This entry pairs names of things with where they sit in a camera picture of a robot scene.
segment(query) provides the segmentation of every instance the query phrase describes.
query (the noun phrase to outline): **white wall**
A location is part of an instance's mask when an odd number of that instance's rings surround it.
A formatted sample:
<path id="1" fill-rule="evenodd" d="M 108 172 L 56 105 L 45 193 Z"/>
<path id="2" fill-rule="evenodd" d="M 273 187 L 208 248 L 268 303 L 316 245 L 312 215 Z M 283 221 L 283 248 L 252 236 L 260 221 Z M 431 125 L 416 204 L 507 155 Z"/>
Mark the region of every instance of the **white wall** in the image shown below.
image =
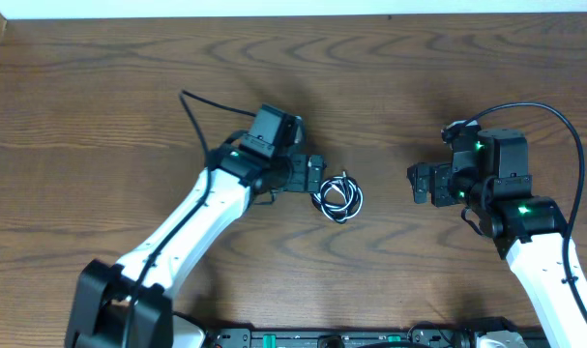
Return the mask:
<path id="1" fill-rule="evenodd" d="M 0 0 L 7 19 L 587 12 L 587 0 Z"/>

